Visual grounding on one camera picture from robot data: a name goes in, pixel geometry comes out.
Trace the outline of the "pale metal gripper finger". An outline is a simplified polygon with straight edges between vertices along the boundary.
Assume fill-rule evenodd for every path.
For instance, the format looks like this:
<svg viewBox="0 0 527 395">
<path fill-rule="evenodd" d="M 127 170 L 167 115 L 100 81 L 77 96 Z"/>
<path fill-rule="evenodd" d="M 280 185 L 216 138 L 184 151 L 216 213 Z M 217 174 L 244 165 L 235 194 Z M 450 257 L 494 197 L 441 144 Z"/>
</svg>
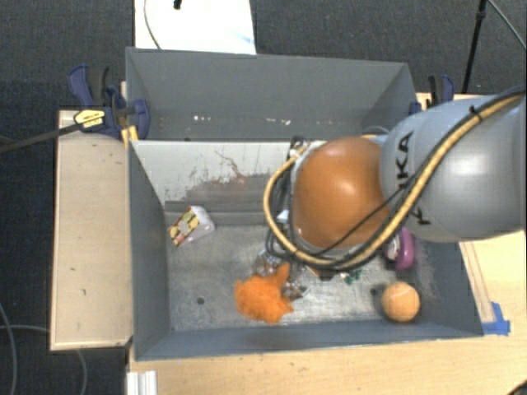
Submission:
<svg viewBox="0 0 527 395">
<path fill-rule="evenodd" d="M 287 297 L 290 301 L 295 301 L 304 298 L 310 289 L 303 286 L 298 281 L 286 281 L 282 285 L 282 294 Z"/>
<path fill-rule="evenodd" d="M 252 264 L 252 273 L 260 277 L 275 275 L 284 261 L 262 249 Z"/>
</svg>

